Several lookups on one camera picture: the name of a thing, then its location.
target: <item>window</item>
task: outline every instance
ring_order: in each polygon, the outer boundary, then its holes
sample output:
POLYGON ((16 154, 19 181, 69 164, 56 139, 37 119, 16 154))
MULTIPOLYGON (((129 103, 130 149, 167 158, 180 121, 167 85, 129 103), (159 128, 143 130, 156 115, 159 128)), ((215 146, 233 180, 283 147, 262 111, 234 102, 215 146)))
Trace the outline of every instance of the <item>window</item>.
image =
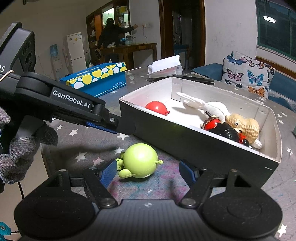
POLYGON ((296 60, 296 12, 257 0, 258 45, 296 60))

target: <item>person in black jacket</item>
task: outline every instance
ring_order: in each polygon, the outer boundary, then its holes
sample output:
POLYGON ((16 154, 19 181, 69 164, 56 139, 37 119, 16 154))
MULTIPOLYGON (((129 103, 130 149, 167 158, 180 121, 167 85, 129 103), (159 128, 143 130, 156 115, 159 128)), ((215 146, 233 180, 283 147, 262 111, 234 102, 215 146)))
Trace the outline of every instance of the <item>person in black jacket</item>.
MULTIPOLYGON (((98 48, 100 48, 103 45, 103 48, 107 48, 108 45, 115 43, 116 46, 119 46, 119 34, 128 33, 134 29, 136 29, 138 26, 134 25, 129 28, 121 28, 118 25, 114 25, 113 18, 108 18, 106 21, 107 25, 103 29, 99 41, 98 41, 98 48)), ((118 60, 118 54, 110 54, 105 56, 105 61, 109 63, 109 61, 113 63, 119 62, 118 60)))

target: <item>white refrigerator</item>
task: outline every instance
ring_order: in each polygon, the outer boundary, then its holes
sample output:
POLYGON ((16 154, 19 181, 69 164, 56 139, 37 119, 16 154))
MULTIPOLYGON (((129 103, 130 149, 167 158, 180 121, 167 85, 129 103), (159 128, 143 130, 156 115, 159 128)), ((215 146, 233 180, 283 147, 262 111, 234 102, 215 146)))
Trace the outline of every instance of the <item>white refrigerator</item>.
POLYGON ((68 58, 68 60, 66 59, 66 64, 69 74, 86 69, 81 33, 67 35, 64 38, 64 46, 66 58, 68 58))

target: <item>butterfly pillow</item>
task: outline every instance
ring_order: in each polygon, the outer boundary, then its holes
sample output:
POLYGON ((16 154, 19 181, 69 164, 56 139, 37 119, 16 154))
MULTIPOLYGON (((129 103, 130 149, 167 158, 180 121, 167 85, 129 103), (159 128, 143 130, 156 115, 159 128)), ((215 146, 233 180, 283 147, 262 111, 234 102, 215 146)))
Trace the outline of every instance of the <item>butterfly pillow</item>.
POLYGON ((232 52, 224 59, 222 82, 268 98, 274 68, 242 53, 232 52))

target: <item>black mount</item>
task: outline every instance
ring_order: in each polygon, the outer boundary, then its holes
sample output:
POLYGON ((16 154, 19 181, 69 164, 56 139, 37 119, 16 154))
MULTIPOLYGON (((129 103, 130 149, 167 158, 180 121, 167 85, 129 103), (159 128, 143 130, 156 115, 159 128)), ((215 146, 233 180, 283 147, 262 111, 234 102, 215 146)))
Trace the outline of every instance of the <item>black mount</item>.
POLYGON ((191 188, 178 205, 128 199, 118 205, 106 189, 115 160, 81 177, 60 170, 16 207, 21 240, 275 240, 281 208, 242 173, 216 175, 186 161, 179 170, 191 188), (88 198, 71 187, 83 187, 88 198), (214 187, 226 190, 210 198, 214 187))

